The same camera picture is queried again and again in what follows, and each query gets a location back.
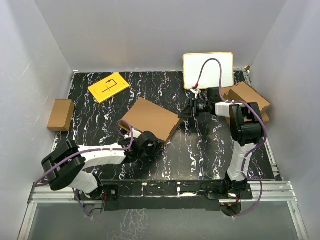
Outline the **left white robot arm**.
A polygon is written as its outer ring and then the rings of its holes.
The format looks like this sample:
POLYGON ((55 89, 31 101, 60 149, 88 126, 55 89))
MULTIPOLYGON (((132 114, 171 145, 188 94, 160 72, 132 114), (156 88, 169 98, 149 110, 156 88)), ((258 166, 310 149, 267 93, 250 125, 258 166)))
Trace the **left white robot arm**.
POLYGON ((111 145, 84 146, 67 141, 41 162, 52 191, 73 188, 90 199, 102 198, 104 187, 99 177, 86 169, 104 165, 122 165, 154 158, 164 143, 150 131, 134 130, 111 145))

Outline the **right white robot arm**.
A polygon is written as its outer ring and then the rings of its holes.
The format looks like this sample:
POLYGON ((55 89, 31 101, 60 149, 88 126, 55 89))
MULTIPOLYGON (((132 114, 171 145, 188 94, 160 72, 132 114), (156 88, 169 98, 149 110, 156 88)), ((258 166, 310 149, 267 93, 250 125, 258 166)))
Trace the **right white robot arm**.
POLYGON ((195 118, 202 113, 229 119, 230 134, 234 147, 230 166, 221 183, 205 186, 208 194, 226 196, 230 199, 247 190, 247 171, 253 152, 262 146, 266 127, 256 102, 243 103, 224 99, 219 87, 207 90, 207 98, 200 98, 200 90, 192 88, 195 97, 188 99, 185 108, 178 114, 180 119, 195 118))

